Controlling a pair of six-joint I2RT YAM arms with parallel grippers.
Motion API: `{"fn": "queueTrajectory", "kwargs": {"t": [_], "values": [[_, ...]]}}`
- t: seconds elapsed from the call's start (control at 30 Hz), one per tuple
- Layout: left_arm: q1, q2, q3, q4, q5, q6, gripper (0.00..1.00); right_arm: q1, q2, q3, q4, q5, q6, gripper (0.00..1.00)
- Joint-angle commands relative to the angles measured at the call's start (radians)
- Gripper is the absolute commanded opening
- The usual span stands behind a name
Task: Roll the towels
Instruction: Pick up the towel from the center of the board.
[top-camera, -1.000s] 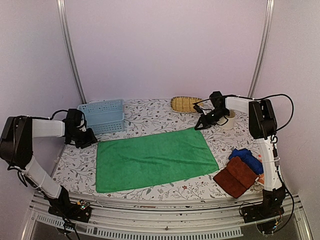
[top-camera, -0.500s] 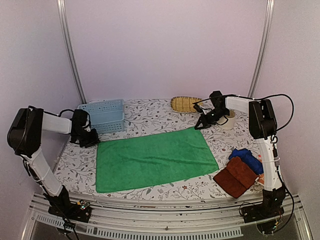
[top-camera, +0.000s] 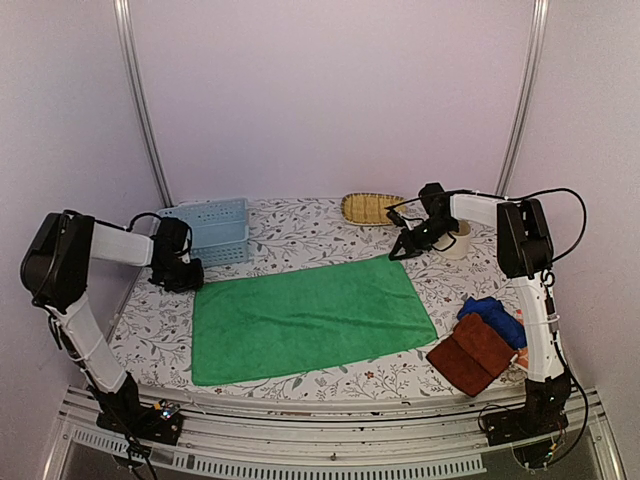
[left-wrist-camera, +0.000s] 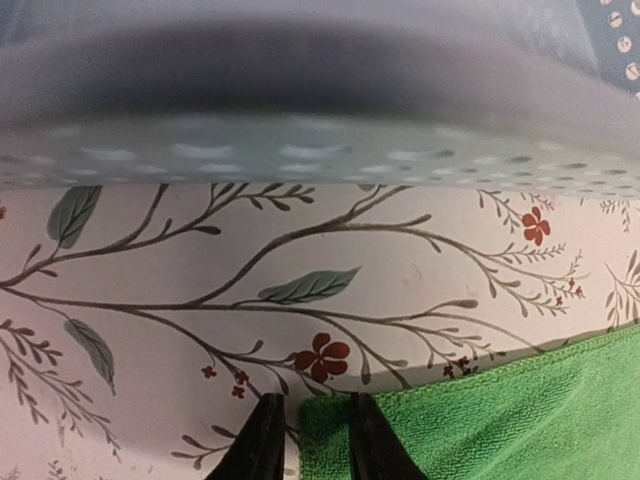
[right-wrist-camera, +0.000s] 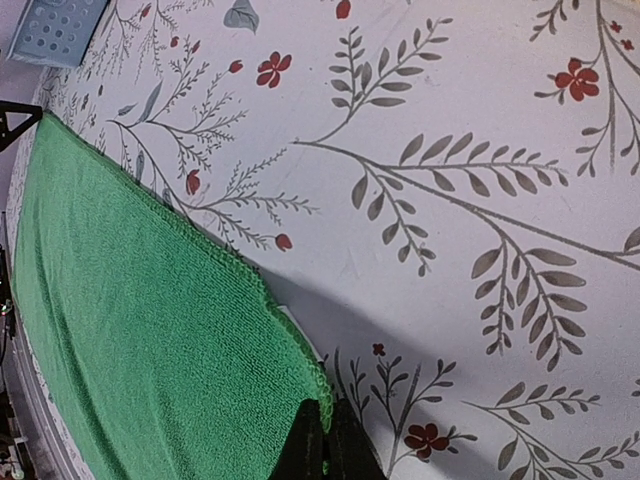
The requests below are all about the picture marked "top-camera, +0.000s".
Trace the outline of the green microfiber towel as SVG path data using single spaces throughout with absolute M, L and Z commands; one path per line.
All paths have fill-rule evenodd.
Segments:
M 213 387 L 308 373 L 437 337 L 403 265 L 384 256 L 213 282 L 194 299 L 191 381 Z

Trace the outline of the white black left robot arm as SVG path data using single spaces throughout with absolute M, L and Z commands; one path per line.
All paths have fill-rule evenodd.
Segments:
M 150 281 L 172 293 L 199 290 L 204 269 L 191 256 L 192 232 L 182 220 L 160 217 L 150 236 L 72 210 L 46 216 L 20 267 L 34 307 L 48 315 L 56 343 L 84 372 L 102 410 L 128 434 L 148 426 L 132 375 L 116 359 L 94 317 L 89 267 L 105 260 L 148 267 Z

